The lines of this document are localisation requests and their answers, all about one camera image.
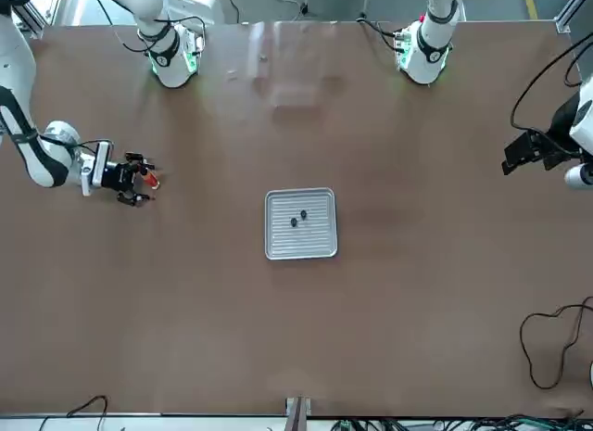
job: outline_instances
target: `silver tray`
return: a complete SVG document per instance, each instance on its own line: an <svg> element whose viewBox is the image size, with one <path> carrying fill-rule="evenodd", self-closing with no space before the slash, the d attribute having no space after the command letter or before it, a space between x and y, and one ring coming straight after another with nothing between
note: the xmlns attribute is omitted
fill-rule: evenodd
<svg viewBox="0 0 593 431"><path fill-rule="evenodd" d="M266 195L268 260L329 258L337 253L335 195L330 188L274 190ZM301 218L301 210L307 212ZM296 219L296 227L291 220Z"/></svg>

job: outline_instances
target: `white robotic arm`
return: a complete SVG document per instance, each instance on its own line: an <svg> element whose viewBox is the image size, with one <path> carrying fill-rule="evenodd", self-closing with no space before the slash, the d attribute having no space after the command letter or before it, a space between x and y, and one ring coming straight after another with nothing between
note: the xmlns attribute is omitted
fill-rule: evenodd
<svg viewBox="0 0 593 431"><path fill-rule="evenodd" d="M196 35L170 22L163 0L113 1L132 13L161 83L168 88L185 84L197 71Z"/></svg>
<svg viewBox="0 0 593 431"><path fill-rule="evenodd" d="M27 173L43 187L66 182L82 185L88 196L93 187L111 188L129 205L149 199L134 189L140 173L153 186L153 168L141 155L127 154L123 163L110 162L111 143L98 143L94 154L82 151L80 136L62 121L51 122L43 134L33 123L30 102L35 79L32 51L11 17L11 7L28 0L0 0L0 135L7 135L22 156Z"/></svg>
<svg viewBox="0 0 593 431"><path fill-rule="evenodd" d="M430 84L445 67L451 37L460 18L458 0L428 0L422 21L396 33L397 66L412 80Z"/></svg>

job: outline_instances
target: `table surface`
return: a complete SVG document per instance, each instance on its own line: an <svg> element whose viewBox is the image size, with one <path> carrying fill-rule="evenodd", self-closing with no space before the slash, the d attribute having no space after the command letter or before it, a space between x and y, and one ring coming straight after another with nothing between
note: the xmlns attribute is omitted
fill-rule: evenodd
<svg viewBox="0 0 593 431"><path fill-rule="evenodd" d="M512 104L567 43L552 22L460 24L428 88L355 23L217 26L201 76L167 90L109 28L48 30L38 124L146 153L162 188L141 209L42 189L2 149L0 411L107 394L113 412L281 413L306 395L315 414L591 415L593 320L546 392L518 328L591 294L593 196L562 167L500 169ZM522 122L547 126L565 66ZM337 257L266 260L266 193L316 186ZM525 331L542 383L571 324Z"/></svg>

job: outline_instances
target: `cable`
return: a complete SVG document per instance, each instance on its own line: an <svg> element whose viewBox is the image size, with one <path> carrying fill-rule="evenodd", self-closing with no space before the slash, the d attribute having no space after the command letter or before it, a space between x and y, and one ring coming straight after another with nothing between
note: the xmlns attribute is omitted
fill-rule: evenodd
<svg viewBox="0 0 593 431"><path fill-rule="evenodd" d="M234 11L237 13L237 23L239 23L239 21L241 21L239 19L239 16L240 16L239 8L237 7L237 5L234 3L233 0L229 0L229 1L231 2L231 6L234 8Z"/></svg>
<svg viewBox="0 0 593 431"><path fill-rule="evenodd" d="M380 29L377 25L372 23L370 20L364 19L362 17L356 19L355 21L357 23L364 23L365 25L369 25L374 31L377 31L377 32L381 33L382 35L386 35L387 37L393 38L393 37L395 37L394 32L401 31L401 30L397 30L397 31L393 31L393 32L384 31L384 30Z"/></svg>
<svg viewBox="0 0 593 431"><path fill-rule="evenodd" d="M44 418L44 420L41 422L41 426L39 426L39 431L44 431L45 428L45 424L47 423L47 421L51 419L51 417L47 416Z"/></svg>
<svg viewBox="0 0 593 431"><path fill-rule="evenodd" d="M82 406L73 409L68 414L66 414L67 418L72 417L74 414L77 414L80 411L87 409L89 406L93 405L93 403L102 400L103 401L103 412L101 412L101 416L99 417L99 422L96 424L96 431L101 431L101 424L105 420L107 416L107 407L109 406L109 401L107 400L106 396L94 396L92 399L84 403Z"/></svg>
<svg viewBox="0 0 593 431"><path fill-rule="evenodd" d="M534 312L527 315L523 322L521 323L521 327L519 327L519 340L521 341L521 348L525 357L527 359L527 363L529 364L529 377L531 378L532 383L538 387L539 389L553 389L556 387L560 381L562 380L562 376L564 374L564 361L566 358L566 352L570 349L577 341L581 333L581 323L583 322L583 314L585 311L593 311L593 308L587 305L587 302L592 299L593 297L587 297L583 300L581 304L569 304L566 306L562 306L561 308L557 309L553 313L542 313L542 312ZM566 344L562 347L562 351L560 354L560 365L558 367L558 372L556 374L556 378L550 385L541 385L539 382L536 381L534 377L534 364L531 361L531 357L529 356L529 352L527 352L527 348L525 347L524 343L524 326L525 324L534 317L543 317L543 318L558 318L564 311L569 309L579 309L578 314L576 316L574 330L572 333L572 338L570 338Z"/></svg>
<svg viewBox="0 0 593 431"><path fill-rule="evenodd" d="M392 51L396 52L396 53L403 53L404 50L401 48L396 48L395 46L391 45L387 39L385 39L385 34L383 31L383 28L381 28L381 23L379 23L377 21L377 28L379 29L379 35L381 36L381 38L383 39L383 42L389 47L389 49L391 49Z"/></svg>
<svg viewBox="0 0 593 431"><path fill-rule="evenodd" d="M370 426L372 429L374 429L374 431L379 431L379 428L377 428L377 426L370 420L363 420L362 422L367 425L367 429L369 429Z"/></svg>
<svg viewBox="0 0 593 431"><path fill-rule="evenodd" d="M393 45L391 45L389 43L389 41L385 38L385 37L391 37L392 39L396 37L396 32L401 31L401 28L398 30L395 30L393 32L388 32L385 31L383 28L381 28L381 24L377 21L375 23L372 23L371 21L364 19L364 18L359 18L356 19L357 23L364 23L365 25L368 25L373 31L377 32L380 36L381 39L383 40L383 42L387 45L387 47L392 50L395 51L396 53L403 53L404 50L401 48L395 48Z"/></svg>
<svg viewBox="0 0 593 431"><path fill-rule="evenodd" d="M583 81L579 81L579 82L570 82L568 80L568 75L571 73L571 70L574 68L574 65L576 65L576 62L578 61L579 58L581 58L581 56L583 54L585 54L585 52L591 47L593 46L593 42L589 42L588 44L585 45L585 47L581 50L580 53L578 53L576 56L574 56L574 59L571 60L571 63L568 65L568 68L566 69L566 72L564 73L564 84L570 88L574 88L576 86L581 86L583 84Z"/></svg>
<svg viewBox="0 0 593 431"><path fill-rule="evenodd" d="M523 99L525 98L525 96L527 95L527 93L529 93L529 91L531 90L531 88L536 84L536 82L550 68L552 68L556 63L558 63L558 61L560 61L567 54L569 54L570 52L572 52L573 50L575 50L578 46L580 46L581 44L583 44L584 42L586 42L591 37L593 37L593 32L590 32L588 35L586 35L585 37L583 37L579 41L575 42L574 44L570 45L568 48L566 48L564 51L562 51L560 54L558 54L555 58L553 58L548 63L548 65L546 65L538 74L536 74L536 77L534 77L531 80L531 82L529 84L527 84L527 87L521 93L521 95L519 96L519 98L517 99L517 101L515 102L514 106L512 107L512 110L511 110L510 120L511 120L511 127L512 128L516 128L517 130L523 130L523 131L533 131L533 132L539 134L541 137L545 138L548 142L550 142L555 148L557 148L558 150L560 150L565 155L570 156L571 158L579 158L580 157L579 152L578 151L569 151L569 150L567 150L566 148L560 146L553 139L551 139L546 133L543 133L541 130L538 130L537 128L533 128L533 127L530 127L529 128L529 127L523 127L522 125L519 125L517 122L515 122L515 114L517 112L517 108L519 107L519 105L521 104L521 102L523 102Z"/></svg>
<svg viewBox="0 0 593 431"><path fill-rule="evenodd" d="M99 422L96 424L96 431L101 431L101 424L107 417L107 408L109 406L109 401L107 399L107 396L94 396L92 399L90 399L83 405L79 406L78 408L74 408L72 411L67 412L65 418L67 418L67 419L72 418L75 414L78 414L79 412L86 410L89 406L93 405L94 403L96 403L99 400L103 401L103 411L101 412L101 415L99 416ZM41 422L41 425L39 426L39 431L43 431L45 424L47 423L47 421L49 421L49 419L57 419L57 418L58 417L52 417L52 416L45 417L43 419L43 421Z"/></svg>
<svg viewBox="0 0 593 431"><path fill-rule="evenodd" d="M128 9L126 6L122 5L120 2L118 2L117 0L113 0L116 4L120 5L121 7L123 7L125 10L130 11L130 9ZM132 51L133 53L145 53L147 51L150 51L155 44L158 43L158 41L153 42L150 46L148 46L148 44L145 42L145 40L140 37L140 31L137 31L137 35L138 38L140 40L142 40L145 43L145 48L142 49L136 49L136 48L132 48L128 45L125 44L125 42L123 42L120 38L120 35L118 34L117 31L115 31L114 25L113 25L113 20L111 20L111 17L109 16L109 13L107 13L107 10L105 9L105 6L103 5L103 3L101 2L101 0L96 0L97 4L99 4L99 7L101 8L101 10L103 11L103 14L105 14L105 17L107 18L107 21L109 22L109 26L111 27L111 29L113 30L113 33L115 34L115 36L118 38L118 40L120 41L120 43L123 45L124 48L126 48L128 51Z"/></svg>
<svg viewBox="0 0 593 431"><path fill-rule="evenodd" d="M300 13L302 11L301 7L300 7L300 3L298 3L297 0L275 0L276 2L280 2L280 3L292 3L294 5L298 6L298 14L296 14L293 18L292 21L295 21L296 19L298 19L300 17Z"/></svg>

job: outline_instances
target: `black cable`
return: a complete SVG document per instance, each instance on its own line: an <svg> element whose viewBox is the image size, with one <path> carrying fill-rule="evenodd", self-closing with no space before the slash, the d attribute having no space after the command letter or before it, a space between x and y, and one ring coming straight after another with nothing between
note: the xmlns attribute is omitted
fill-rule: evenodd
<svg viewBox="0 0 593 431"><path fill-rule="evenodd" d="M466 422L464 420L460 420L458 424L452 426L451 428L447 428L447 431L455 431L457 428L459 428L461 425L465 424Z"/></svg>
<svg viewBox="0 0 593 431"><path fill-rule="evenodd" d="M372 23L371 21L369 21L367 19L359 18L359 19L356 19L356 22L357 23L364 23L365 25L368 25L373 31L377 32L381 36L381 39L383 40L383 42L392 51L395 51L396 53L403 53L404 52L404 50L401 49L401 48L395 48L385 38L385 37L391 37L392 39L395 38L396 37L396 32L401 31L401 28L398 29L398 30L395 30L393 32L388 32L388 31L385 31L383 28L381 28L381 24L378 21L376 23Z"/></svg>
<svg viewBox="0 0 593 431"><path fill-rule="evenodd" d="M39 431L44 431L45 428L45 424L47 423L47 421L51 419L51 417L45 417L44 420L41 422L41 426L39 426Z"/></svg>
<svg viewBox="0 0 593 431"><path fill-rule="evenodd" d="M99 400L103 401L103 411L101 412L101 415L99 417L98 424L96 424L96 431L101 431L101 424L107 417L107 407L109 406L109 401L107 400L107 396L94 396L92 399L90 399L83 405L79 406L78 408L74 408L72 411L67 412L65 417L67 419L72 418L75 414L87 409L89 406L93 405L94 403L96 403ZM52 417L52 416L45 417L44 420L41 422L41 425L39 426L39 431L44 430L45 424L47 423L47 421L49 421L49 419L57 419L57 417Z"/></svg>
<svg viewBox="0 0 593 431"><path fill-rule="evenodd" d="M125 10L130 11L130 9L128 9L127 7L125 7L124 5L122 5L120 2L118 2L117 0L113 0L116 4L120 5L121 7L123 7ZM103 5L103 3L101 2L101 0L96 0L97 4L99 4L99 7L101 8L101 10L103 11L103 14L105 14L105 17L107 18L107 21L109 22L109 26L113 29L113 20L111 20L111 17L109 16L109 13L107 12L107 10L105 9L105 6ZM130 46L128 46L127 44L125 44L121 39L120 39L120 35L115 31L115 29L113 29L113 32L115 33L116 37L118 38L118 40L120 41L120 43L123 45L124 48L126 48L128 51L132 51L133 53L145 53L147 51L150 51L152 48L155 47L155 44L158 43L158 40L156 40L155 42L153 42L150 46L148 46L148 44L144 41L144 39L142 39L142 37L140 37L138 35L138 38L140 40L142 40L145 43L145 47L142 49L136 49L136 48L132 48Z"/></svg>
<svg viewBox="0 0 593 431"><path fill-rule="evenodd" d="M534 312L527 315L523 322L521 323L521 327L519 328L519 340L521 341L521 348L523 349L523 353L527 359L527 363L529 364L529 377L531 378L532 383L538 387L539 389L552 389L556 387L560 381L562 380L562 376L564 374L564 361L566 358L566 352L570 349L577 341L581 333L581 324L583 322L583 314L585 311L592 311L593 308L587 305L587 302L592 299L593 297L587 297L583 300L581 304L569 304L566 306L562 306L561 308L557 309L553 313L542 313L542 312ZM575 326L572 333L572 338L570 338L566 344L562 347L561 355L560 355L560 365L558 367L558 372L556 374L556 378L551 383L551 385L541 385L539 384L536 379L534 378L534 364L531 361L531 357L529 356L529 352L527 352L527 348L525 347L524 343L524 326L525 324L534 317L543 317L543 318L558 318L564 311L569 309L579 309L578 314L575 320Z"/></svg>
<svg viewBox="0 0 593 431"><path fill-rule="evenodd" d="M99 417L99 422L96 424L96 431L101 431L101 424L105 420L107 416L107 408L109 406L109 401L107 400L107 396L94 396L92 399L84 403L83 405L79 406L78 408L73 409L69 413L66 414L67 418L72 417L74 414L77 414L89 406L93 405L95 402L102 400L103 401L103 411L101 412L101 416Z"/></svg>
<svg viewBox="0 0 593 431"><path fill-rule="evenodd" d="M369 429L370 426L372 429L374 429L374 431L380 431L379 428L377 428L377 426L370 420L363 420L362 422L364 422L367 425L367 429Z"/></svg>
<svg viewBox="0 0 593 431"><path fill-rule="evenodd" d="M383 39L383 42L389 47L389 49L391 49L392 51L394 51L396 53L403 53L404 52L403 49L396 48L394 45L390 44L389 41L387 41L387 39L385 39L385 37L386 37L385 34L384 34L385 31L383 31L383 28L381 28L381 23L379 23L378 21L377 21L377 29L379 30L379 35ZM396 35L394 33L391 34L391 37L395 38L395 36Z"/></svg>
<svg viewBox="0 0 593 431"><path fill-rule="evenodd" d="M589 42L588 44L586 44L585 47L581 50L581 52L578 53L576 56L574 56L574 59L571 60L571 63L568 65L568 68L566 69L566 72L564 73L564 84L566 86L574 88L576 86L581 86L583 84L583 81L570 82L568 79L568 75L571 73L571 70L574 68L574 65L576 65L576 62L578 61L578 59L581 58L581 56L583 54L585 54L585 51L587 51L591 46L593 46L593 42Z"/></svg>
<svg viewBox="0 0 593 431"><path fill-rule="evenodd" d="M234 12L236 12L237 14L237 23L239 23L240 19L239 16L241 14L241 12L239 11L239 8L237 7L237 5L234 3L234 0L229 0L231 2L231 6L234 8Z"/></svg>
<svg viewBox="0 0 593 431"><path fill-rule="evenodd" d="M385 36L391 37L391 38L395 37L394 32L401 31L401 30L397 30L397 31L393 31L393 32L388 32L388 31L382 30L377 25L375 25L373 22L371 22L370 20L364 19L362 17L356 19L355 21L357 23L364 23L365 25L368 25L369 27L371 27L371 29L373 29L374 31L379 32L382 35L385 35Z"/></svg>

